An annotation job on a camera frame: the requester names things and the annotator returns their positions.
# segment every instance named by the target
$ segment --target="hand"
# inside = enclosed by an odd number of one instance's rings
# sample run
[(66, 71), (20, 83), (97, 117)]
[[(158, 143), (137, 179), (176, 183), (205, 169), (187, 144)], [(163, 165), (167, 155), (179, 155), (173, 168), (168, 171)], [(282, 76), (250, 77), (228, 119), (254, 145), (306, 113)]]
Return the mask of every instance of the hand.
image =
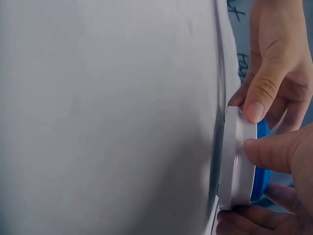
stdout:
[(289, 210), (276, 213), (258, 206), (218, 214), (218, 235), (313, 234), (313, 124), (286, 134), (247, 140), (244, 150), (255, 165), (291, 173), (295, 188), (271, 184), (266, 196)]
[(256, 0), (250, 14), (250, 68), (230, 106), (278, 133), (300, 128), (313, 94), (302, 0)]

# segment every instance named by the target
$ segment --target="finger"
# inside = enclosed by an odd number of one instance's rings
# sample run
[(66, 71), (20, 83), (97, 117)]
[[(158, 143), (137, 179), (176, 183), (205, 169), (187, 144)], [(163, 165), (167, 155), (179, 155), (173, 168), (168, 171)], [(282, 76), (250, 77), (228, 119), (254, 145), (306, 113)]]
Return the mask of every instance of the finger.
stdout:
[(303, 118), (308, 110), (311, 99), (304, 102), (290, 103), (277, 133), (282, 134), (298, 130), (302, 124)]
[(270, 130), (274, 130), (280, 124), (286, 113), (288, 104), (286, 99), (276, 97), (268, 113), (265, 115)]
[(276, 213), (259, 206), (238, 207), (235, 209), (235, 212), (251, 222), (270, 230), (275, 230), (291, 216), (287, 213)]
[(263, 235), (264, 233), (268, 232), (267, 229), (262, 228), (261, 226), (253, 223), (249, 219), (234, 211), (221, 211), (219, 212), (218, 216), (219, 221), (227, 221), (235, 225), (238, 229), (250, 235)]
[(293, 154), (305, 136), (305, 130), (246, 140), (244, 151), (250, 161), (260, 168), (291, 173)]
[(297, 214), (301, 209), (301, 202), (294, 188), (270, 183), (265, 190), (265, 195), (271, 201), (285, 208), (291, 213)]
[(250, 122), (261, 121), (275, 100), (288, 70), (278, 61), (264, 61), (246, 95), (244, 114)]
[(217, 235), (248, 235), (232, 223), (227, 221), (220, 222), (216, 227)]
[(229, 106), (240, 106), (245, 102), (246, 94), (249, 89), (249, 86), (254, 78), (254, 74), (251, 72), (248, 72), (245, 80), (241, 84), (238, 91), (233, 95), (233, 97), (229, 100), (228, 105)]

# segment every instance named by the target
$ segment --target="black marker writing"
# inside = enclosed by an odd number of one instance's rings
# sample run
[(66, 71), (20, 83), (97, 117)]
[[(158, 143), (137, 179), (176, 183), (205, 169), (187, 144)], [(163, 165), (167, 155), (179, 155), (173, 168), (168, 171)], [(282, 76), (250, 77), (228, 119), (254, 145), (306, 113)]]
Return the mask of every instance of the black marker writing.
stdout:
[(238, 11), (235, 6), (232, 6), (232, 5), (231, 5), (231, 2), (234, 2), (234, 1), (236, 1), (236, 0), (227, 0), (227, 9), (228, 9), (229, 12), (235, 13), (235, 14), (236, 14), (236, 17), (237, 17), (237, 20), (240, 22), (240, 17), (239, 17), (239, 15), (245, 16), (246, 14), (245, 14), (245, 12), (243, 12), (243, 11)]
[(238, 75), (240, 76), (240, 79), (243, 80), (246, 77), (246, 73), (248, 72), (249, 69), (249, 56), (243, 53), (238, 53), (238, 63), (239, 63), (239, 70), (238, 70)]

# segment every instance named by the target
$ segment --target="knuckle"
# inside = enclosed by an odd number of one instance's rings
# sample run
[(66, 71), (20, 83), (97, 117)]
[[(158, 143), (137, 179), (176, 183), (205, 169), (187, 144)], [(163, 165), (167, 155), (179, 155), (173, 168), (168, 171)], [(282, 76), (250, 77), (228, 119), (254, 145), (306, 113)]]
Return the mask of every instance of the knuckle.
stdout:
[(301, 206), (300, 201), (298, 200), (298, 197), (296, 196), (296, 194), (293, 196), (293, 198), (291, 199), (290, 202), (290, 208), (293, 212), (297, 212), (299, 210)]
[(266, 99), (274, 100), (278, 92), (278, 87), (271, 81), (269, 78), (262, 78), (256, 84), (256, 89), (259, 90), (259, 93)]
[(249, 226), (247, 228), (247, 232), (248, 234), (251, 234), (251, 235), (257, 235), (257, 234), (260, 234), (260, 231), (261, 230), (261, 227), (257, 226), (257, 225), (253, 225), (253, 226)]
[(310, 97), (311, 91), (308, 86), (302, 86), (299, 84), (294, 85), (294, 97), (295, 101), (303, 101), (306, 100), (307, 97)]
[(282, 119), (282, 115), (274, 112), (268, 112), (266, 115), (266, 119), (268, 120), (268, 122), (271, 123), (279, 123)]
[(298, 125), (301, 125), (298, 121), (298, 113), (289, 113), (285, 116), (284, 121), (282, 125), (289, 128), (295, 128), (297, 129)]
[(270, 227), (271, 220), (273, 219), (274, 216), (275, 216), (274, 213), (262, 215), (260, 218), (261, 226), (264, 228)]
[(299, 161), (303, 156), (301, 151), (303, 145), (305, 145), (306, 140), (311, 140), (313, 137), (313, 132), (310, 129), (304, 129), (303, 131), (297, 131), (298, 135), (295, 137), (292, 144), (290, 144), (286, 151), (286, 163), (290, 168), (294, 165), (294, 162)]

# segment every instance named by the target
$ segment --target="white surface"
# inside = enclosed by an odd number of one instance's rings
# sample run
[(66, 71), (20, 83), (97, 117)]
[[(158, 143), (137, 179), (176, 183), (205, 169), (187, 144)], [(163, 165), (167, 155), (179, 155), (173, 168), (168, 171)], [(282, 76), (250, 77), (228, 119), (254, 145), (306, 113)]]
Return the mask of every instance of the white surface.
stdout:
[(1, 1), (3, 234), (201, 234), (216, 43), (213, 0)]
[(238, 107), (228, 107), (218, 191), (222, 211), (250, 203), (255, 166), (246, 157), (243, 143), (256, 138), (257, 125), (249, 123)]

